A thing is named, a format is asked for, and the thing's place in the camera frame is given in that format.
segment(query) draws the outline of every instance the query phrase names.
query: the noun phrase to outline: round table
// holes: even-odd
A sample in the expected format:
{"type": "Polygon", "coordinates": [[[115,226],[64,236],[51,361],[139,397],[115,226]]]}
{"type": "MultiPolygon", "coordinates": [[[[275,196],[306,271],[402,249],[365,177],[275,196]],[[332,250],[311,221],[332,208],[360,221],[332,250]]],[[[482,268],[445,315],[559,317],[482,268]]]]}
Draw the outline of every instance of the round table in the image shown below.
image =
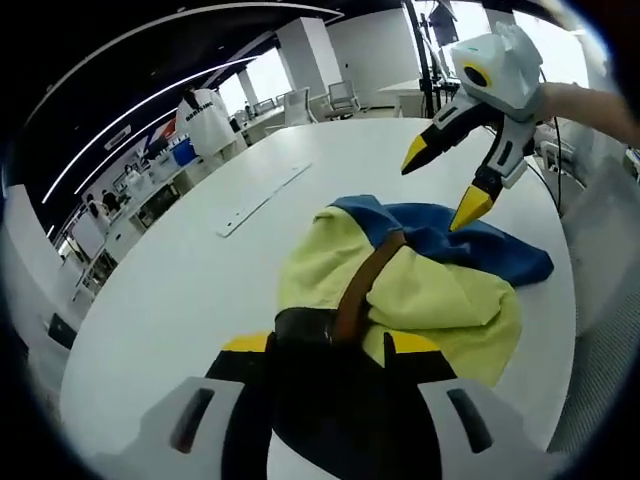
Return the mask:
{"type": "MultiPolygon", "coordinates": [[[[141,416],[186,377],[203,376],[237,334],[270,330],[278,272],[318,211],[369,193],[382,203],[456,207],[493,140],[483,129],[428,167],[400,175],[424,119],[370,119],[283,129],[225,164],[175,204],[116,268],[97,296],[66,367],[60,411],[84,458],[116,454],[141,416]],[[234,208],[268,193],[301,162],[312,166],[227,238],[234,208]]],[[[548,280],[517,291],[523,329],[495,392],[546,447],[567,394],[575,338],[569,253],[553,200],[527,171],[484,218],[546,250],[548,280]]]]}

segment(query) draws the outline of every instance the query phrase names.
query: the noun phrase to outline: brown strap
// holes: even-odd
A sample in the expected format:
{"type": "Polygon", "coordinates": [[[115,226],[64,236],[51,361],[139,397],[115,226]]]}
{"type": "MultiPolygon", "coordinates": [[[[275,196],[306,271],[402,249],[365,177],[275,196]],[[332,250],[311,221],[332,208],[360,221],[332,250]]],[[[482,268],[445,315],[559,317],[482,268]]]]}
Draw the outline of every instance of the brown strap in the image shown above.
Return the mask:
{"type": "Polygon", "coordinates": [[[362,311],[366,305],[366,295],[387,262],[406,243],[404,233],[395,231],[360,265],[340,299],[333,341],[344,343],[358,339],[363,330],[362,324],[366,321],[362,311]]]}

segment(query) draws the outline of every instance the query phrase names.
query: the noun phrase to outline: yellow cloth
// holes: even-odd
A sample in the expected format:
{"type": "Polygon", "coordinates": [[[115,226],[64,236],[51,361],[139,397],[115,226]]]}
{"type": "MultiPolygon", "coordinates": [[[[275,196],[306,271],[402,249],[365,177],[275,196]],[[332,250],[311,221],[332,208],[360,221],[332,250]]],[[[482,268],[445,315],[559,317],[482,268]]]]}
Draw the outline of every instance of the yellow cloth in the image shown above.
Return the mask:
{"type": "MultiPolygon", "coordinates": [[[[327,207],[281,272],[280,311],[335,309],[358,267],[373,252],[344,210],[327,207]]],[[[442,265],[402,247],[367,294],[375,322],[363,349],[384,365],[382,335],[400,330],[435,342],[456,375],[496,384],[520,337],[513,288],[488,273],[442,265]]]]}

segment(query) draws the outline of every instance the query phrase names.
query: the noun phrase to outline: blue bin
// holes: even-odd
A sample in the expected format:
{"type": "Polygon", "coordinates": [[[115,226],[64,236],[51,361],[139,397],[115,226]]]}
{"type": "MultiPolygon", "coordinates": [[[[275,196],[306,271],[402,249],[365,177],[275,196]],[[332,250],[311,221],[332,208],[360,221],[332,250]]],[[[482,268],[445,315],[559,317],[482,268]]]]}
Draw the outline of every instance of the blue bin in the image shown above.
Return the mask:
{"type": "Polygon", "coordinates": [[[191,140],[189,139],[183,140],[173,147],[172,153],[176,163],[181,167],[184,167],[191,162],[191,160],[196,158],[196,152],[193,149],[193,145],[191,145],[191,140]]]}

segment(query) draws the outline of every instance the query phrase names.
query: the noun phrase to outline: blue cloth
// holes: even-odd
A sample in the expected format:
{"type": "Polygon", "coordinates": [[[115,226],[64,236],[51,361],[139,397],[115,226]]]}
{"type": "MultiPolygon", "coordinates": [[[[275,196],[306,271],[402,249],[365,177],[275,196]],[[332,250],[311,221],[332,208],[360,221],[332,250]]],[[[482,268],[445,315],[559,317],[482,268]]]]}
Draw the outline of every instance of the blue cloth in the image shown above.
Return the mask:
{"type": "Polygon", "coordinates": [[[455,211],[441,205],[381,205],[372,195],[359,195],[339,198],[333,206],[348,212],[375,248],[391,231],[402,230],[419,255],[497,275],[513,287],[541,282],[553,271],[547,252],[479,220],[449,232],[455,211]]]}

